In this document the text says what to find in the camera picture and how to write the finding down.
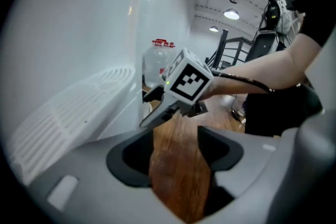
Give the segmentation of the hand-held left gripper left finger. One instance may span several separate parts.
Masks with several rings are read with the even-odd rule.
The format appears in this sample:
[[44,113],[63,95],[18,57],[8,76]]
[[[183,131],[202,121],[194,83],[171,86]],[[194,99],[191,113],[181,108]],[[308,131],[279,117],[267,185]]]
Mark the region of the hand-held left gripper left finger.
[[179,223],[152,190],[153,131],[142,129],[70,150],[28,186],[56,223]]

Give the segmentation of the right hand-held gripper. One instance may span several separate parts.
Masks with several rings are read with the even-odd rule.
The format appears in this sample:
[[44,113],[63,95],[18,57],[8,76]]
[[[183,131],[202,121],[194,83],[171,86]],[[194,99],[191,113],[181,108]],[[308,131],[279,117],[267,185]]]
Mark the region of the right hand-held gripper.
[[[155,128],[169,121],[180,111],[189,118],[207,112],[199,98],[211,85],[214,76],[206,63],[187,48],[183,48],[170,63],[165,85],[156,85],[143,94],[143,102],[161,103],[140,123],[140,128]],[[172,98],[163,98],[163,94]]]

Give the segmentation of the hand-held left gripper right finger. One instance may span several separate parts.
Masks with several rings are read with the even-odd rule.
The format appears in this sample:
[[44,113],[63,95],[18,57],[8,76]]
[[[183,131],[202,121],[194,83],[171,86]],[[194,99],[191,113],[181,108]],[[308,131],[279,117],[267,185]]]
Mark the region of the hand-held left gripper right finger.
[[333,223],[334,113],[280,138],[199,126],[211,170],[203,223]]

